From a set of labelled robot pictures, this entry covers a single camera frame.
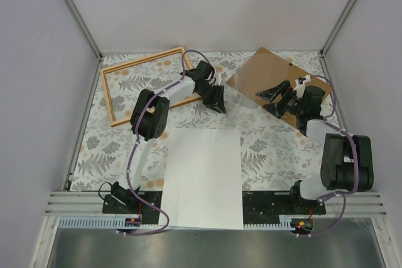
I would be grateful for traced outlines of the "wooden picture frame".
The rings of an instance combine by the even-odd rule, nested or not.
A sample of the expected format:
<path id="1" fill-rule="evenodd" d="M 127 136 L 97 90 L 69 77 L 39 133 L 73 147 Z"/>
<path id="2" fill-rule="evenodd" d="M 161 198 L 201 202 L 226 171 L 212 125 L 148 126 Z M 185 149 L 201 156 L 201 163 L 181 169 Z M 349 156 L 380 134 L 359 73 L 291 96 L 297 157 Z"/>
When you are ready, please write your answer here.
<path id="1" fill-rule="evenodd" d="M 177 81 L 182 67 L 192 68 L 182 46 L 100 70 L 111 127 L 130 121 L 142 89 L 158 91 Z"/>

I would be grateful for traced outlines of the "white photo paper sheet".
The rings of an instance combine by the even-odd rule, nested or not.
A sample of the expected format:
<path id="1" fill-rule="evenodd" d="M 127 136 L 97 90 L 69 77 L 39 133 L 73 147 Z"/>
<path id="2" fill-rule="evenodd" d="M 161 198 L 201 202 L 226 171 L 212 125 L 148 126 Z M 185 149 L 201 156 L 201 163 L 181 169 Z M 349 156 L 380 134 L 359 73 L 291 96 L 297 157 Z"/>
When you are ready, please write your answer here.
<path id="1" fill-rule="evenodd" d="M 242 191 L 241 138 L 237 130 L 172 129 L 163 196 Z"/>

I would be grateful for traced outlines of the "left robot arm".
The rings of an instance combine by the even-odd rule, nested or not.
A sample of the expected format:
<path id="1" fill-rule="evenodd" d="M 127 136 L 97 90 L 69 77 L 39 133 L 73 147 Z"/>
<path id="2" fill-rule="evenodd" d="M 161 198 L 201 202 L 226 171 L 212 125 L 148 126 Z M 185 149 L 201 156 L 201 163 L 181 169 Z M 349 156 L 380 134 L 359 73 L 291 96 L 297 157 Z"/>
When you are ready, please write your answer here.
<path id="1" fill-rule="evenodd" d="M 214 67 L 203 60 L 196 68 L 182 72 L 179 80 L 159 92 L 148 89 L 140 92 L 130 120 L 136 141 L 121 178 L 124 183 L 111 185 L 111 194 L 117 198 L 116 205 L 124 213 L 137 209 L 138 197 L 132 192 L 139 190 L 150 149 L 165 131 L 170 105 L 192 94 L 199 95 L 207 108 L 225 113 L 224 86 L 220 84 Z"/>

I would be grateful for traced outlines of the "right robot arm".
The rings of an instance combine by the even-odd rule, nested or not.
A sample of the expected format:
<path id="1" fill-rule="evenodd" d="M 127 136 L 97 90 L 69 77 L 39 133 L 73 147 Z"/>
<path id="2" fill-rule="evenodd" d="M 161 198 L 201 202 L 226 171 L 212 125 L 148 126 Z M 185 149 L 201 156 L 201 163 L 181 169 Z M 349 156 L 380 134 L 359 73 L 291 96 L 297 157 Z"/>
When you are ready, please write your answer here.
<path id="1" fill-rule="evenodd" d="M 288 197 L 293 213 L 303 213 L 310 200 L 325 202 L 333 197 L 368 191 L 374 183 L 371 140 L 367 136 L 352 135 L 329 122 L 321 115 L 322 88 L 307 85 L 306 77 L 298 78 L 296 87 L 287 80 L 279 85 L 256 92 L 267 101 L 263 109 L 282 118 L 286 113 L 296 119 L 296 128 L 306 137 L 323 145 L 319 174 L 293 185 L 296 191 Z"/>

